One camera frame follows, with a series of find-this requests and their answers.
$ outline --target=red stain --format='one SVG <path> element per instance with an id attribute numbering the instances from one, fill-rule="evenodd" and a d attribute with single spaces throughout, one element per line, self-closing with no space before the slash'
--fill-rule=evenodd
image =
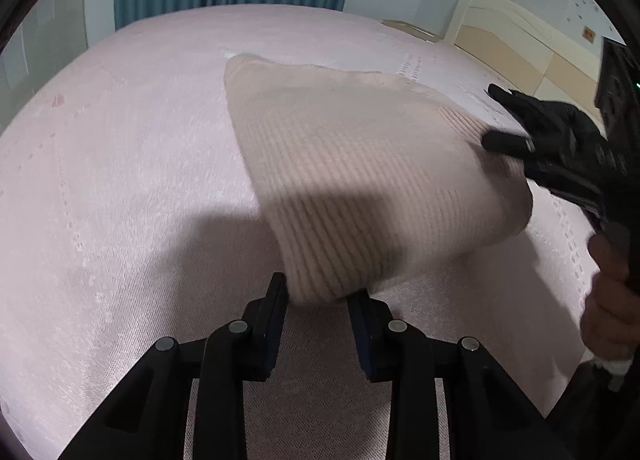
<path id="1" fill-rule="evenodd" d="M 51 103 L 51 107 L 60 107 L 65 103 L 65 97 L 61 94 L 57 94 Z"/>

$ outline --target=headboard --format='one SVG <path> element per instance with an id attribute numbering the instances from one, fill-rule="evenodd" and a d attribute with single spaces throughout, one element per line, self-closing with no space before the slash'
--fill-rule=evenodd
<path id="1" fill-rule="evenodd" d="M 594 97 L 600 60 L 509 0 L 459 0 L 444 42 L 498 72 L 523 93 L 580 107 L 602 129 Z"/>

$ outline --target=silver screw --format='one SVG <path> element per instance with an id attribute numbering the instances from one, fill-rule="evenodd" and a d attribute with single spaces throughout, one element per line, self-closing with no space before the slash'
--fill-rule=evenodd
<path id="1" fill-rule="evenodd" d="M 480 343 L 475 337 L 464 337 L 462 339 L 462 347 L 465 348 L 465 350 L 474 352 L 478 350 L 478 348 L 480 347 Z"/>
<path id="2" fill-rule="evenodd" d="M 165 352 L 167 350 L 171 350 L 174 347 L 175 341 L 171 337 L 160 337 L 158 341 L 156 341 L 156 350 L 160 352 Z"/>
<path id="3" fill-rule="evenodd" d="M 246 321 L 242 321 L 242 319 L 238 319 L 236 321 L 231 321 L 229 323 L 229 331 L 232 334 L 241 334 L 247 328 L 249 328 L 249 325 L 246 323 Z"/>
<path id="4" fill-rule="evenodd" d="M 400 319 L 389 321 L 389 324 L 387 326 L 389 327 L 389 330 L 391 330 L 392 332 L 397 332 L 399 334 L 406 330 L 406 323 L 404 321 L 401 321 Z"/>

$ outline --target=finger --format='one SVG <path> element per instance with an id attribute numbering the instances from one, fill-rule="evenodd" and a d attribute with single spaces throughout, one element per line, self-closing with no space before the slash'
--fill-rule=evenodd
<path id="1" fill-rule="evenodd" d="M 593 322 L 593 311 L 587 306 L 580 319 L 580 335 L 584 345 L 589 348 L 596 357 L 615 361 L 627 359 L 633 354 L 632 347 L 620 343 L 612 343 L 605 337 L 599 335 L 595 331 Z"/>
<path id="2" fill-rule="evenodd" d="M 586 299 L 591 330 L 610 343 L 636 346 L 640 343 L 640 325 L 629 325 L 604 310 L 593 296 Z"/>
<path id="3" fill-rule="evenodd" d="M 591 236 L 587 249 L 601 272 L 613 279 L 626 281 L 629 276 L 629 265 L 603 234 Z"/>
<path id="4" fill-rule="evenodd" d="M 591 280 L 591 297 L 606 312 L 629 325 L 640 324 L 640 296 L 602 273 Z"/>

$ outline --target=folded clothing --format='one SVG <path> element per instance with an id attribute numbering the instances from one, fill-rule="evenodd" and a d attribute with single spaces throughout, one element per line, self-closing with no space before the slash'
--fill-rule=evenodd
<path id="1" fill-rule="evenodd" d="M 296 303 L 390 286 L 529 221 L 521 164 L 482 150 L 488 126 L 427 86 L 241 54 L 225 89 Z"/>

